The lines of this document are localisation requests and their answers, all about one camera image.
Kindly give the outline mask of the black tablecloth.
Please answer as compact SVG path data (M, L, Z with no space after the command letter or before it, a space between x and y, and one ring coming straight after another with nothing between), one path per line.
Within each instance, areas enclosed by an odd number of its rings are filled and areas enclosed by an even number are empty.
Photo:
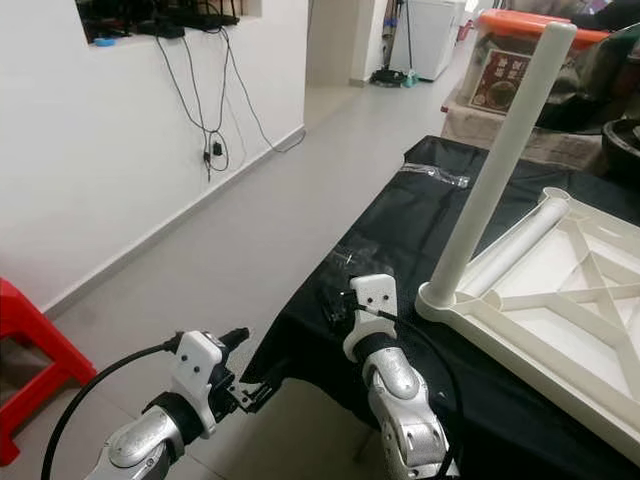
M340 239L378 244L384 274L396 279L398 340L424 376L431 410L456 453L458 476L445 480L640 480L639 465L451 326L426 320L416 311L419 287L433 275L488 154L484 148L439 137L420 140L404 155L404 163L466 175L470 187L397 173ZM588 172L520 161L472 256L538 204L547 187L563 189L640 227L640 192ZM370 426L372 451L385 475L398 480L388 468L360 367L344 353L343 340L352 326L328 326L321 314L317 288L324 284L342 285L321 264L276 317L246 378L274 387L296 378L319 387Z

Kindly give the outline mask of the white plastic table top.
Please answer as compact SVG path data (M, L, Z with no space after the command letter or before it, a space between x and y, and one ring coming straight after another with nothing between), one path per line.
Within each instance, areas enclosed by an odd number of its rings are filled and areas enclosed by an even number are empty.
M493 288L420 315L640 466L640 227L553 187L515 224L545 198L570 210Z

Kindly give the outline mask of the green floor mop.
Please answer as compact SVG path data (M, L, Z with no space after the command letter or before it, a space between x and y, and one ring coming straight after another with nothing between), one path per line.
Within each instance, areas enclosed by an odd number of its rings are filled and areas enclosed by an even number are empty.
M408 8L408 0L388 0L390 4L390 13L384 15L383 27L392 29L389 44L384 49L384 63L381 68L375 70L370 76L370 82L375 86L387 88L412 88L419 83L419 76L413 69L413 41L410 8ZM396 37L399 32L404 31L404 55L406 55L407 70L396 70L390 67L396 47Z

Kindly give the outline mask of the black round basin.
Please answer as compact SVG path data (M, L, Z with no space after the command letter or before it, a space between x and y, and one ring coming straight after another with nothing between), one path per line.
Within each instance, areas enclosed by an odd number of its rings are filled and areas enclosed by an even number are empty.
M602 127L603 177L640 192L640 118L621 118Z

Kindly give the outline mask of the black electronic device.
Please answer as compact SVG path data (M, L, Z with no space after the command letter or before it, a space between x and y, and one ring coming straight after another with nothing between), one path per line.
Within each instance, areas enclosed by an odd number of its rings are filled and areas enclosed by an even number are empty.
M250 14L250 0L76 0L91 44L105 38L178 38L187 29L216 32Z

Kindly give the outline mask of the red plastic stool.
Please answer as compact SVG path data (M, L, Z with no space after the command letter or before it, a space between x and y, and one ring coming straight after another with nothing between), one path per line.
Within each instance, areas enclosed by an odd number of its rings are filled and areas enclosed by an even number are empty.
M0 279L0 338L36 348L50 360L0 406L0 465L8 466L20 454L14 443L19 426L31 420L69 381L88 384L95 366L60 332L44 312L6 279Z

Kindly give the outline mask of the clear tape strip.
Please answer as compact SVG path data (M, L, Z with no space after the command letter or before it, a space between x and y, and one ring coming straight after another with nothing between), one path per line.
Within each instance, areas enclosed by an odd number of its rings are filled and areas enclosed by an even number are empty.
M434 165L404 163L401 168L399 168L398 173L426 175L426 177L439 180L439 182L448 184L448 186L460 189L467 189L471 184L471 178L467 177L467 175L452 174Z

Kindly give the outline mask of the orange lid storage box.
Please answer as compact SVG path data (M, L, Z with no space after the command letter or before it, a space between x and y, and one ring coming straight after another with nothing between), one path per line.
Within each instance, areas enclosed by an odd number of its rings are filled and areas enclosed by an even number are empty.
M486 113L508 114L541 33L552 22L570 19L504 9L481 13L471 61L454 101ZM604 37L604 32L580 33L577 28L566 58L572 49L585 49Z

